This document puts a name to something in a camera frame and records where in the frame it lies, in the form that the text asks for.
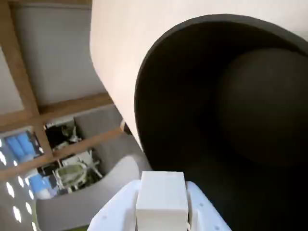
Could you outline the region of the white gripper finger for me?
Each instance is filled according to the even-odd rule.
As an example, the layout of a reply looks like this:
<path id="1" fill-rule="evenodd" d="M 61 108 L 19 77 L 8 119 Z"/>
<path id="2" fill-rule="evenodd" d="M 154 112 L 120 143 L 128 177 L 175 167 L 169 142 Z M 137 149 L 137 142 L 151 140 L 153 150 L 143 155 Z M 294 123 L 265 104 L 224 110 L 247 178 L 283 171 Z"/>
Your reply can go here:
<path id="1" fill-rule="evenodd" d="M 121 188 L 92 218 L 89 231 L 136 231 L 136 203 L 140 180 Z"/>
<path id="2" fill-rule="evenodd" d="M 189 206 L 189 231 L 231 230 L 219 212 L 195 183 L 187 181 L 186 189 Z"/>

